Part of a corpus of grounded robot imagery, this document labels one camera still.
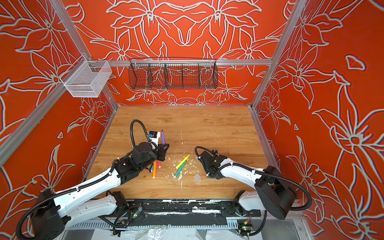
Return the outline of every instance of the white wire basket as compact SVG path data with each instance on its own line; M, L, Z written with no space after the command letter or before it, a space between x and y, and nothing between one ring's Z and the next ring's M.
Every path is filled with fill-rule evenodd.
M97 98L112 74L108 61L99 72L93 72L87 61L79 62L80 66L73 75L63 82L73 97Z

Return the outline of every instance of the white residue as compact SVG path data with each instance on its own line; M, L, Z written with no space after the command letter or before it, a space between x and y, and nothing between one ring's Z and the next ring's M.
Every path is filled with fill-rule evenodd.
M170 214L185 215L185 214L189 214L189 212L148 212L147 214L151 214L151 215L170 215Z
M183 143L183 132L181 131L181 125L180 125L180 132L181 132L181 144L184 144Z

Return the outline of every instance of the wire mesh basket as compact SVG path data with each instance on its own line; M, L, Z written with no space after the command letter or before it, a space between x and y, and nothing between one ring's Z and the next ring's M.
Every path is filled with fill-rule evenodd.
M133 89L215 89L217 66L215 59L163 58L156 62L148 58L131 58L129 85Z
M97 98L112 74L108 61L99 72L93 72L87 61L79 62L79 67L70 78L63 82L73 97Z

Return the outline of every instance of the orange marker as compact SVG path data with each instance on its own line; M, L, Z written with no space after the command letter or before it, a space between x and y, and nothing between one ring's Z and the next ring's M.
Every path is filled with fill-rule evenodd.
M152 178L156 177L156 161L153 162L153 172L152 172Z

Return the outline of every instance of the black wire basket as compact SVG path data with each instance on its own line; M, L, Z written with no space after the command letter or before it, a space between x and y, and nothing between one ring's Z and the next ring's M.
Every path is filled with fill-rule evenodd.
M215 59L131 58L129 86L133 89L215 89Z

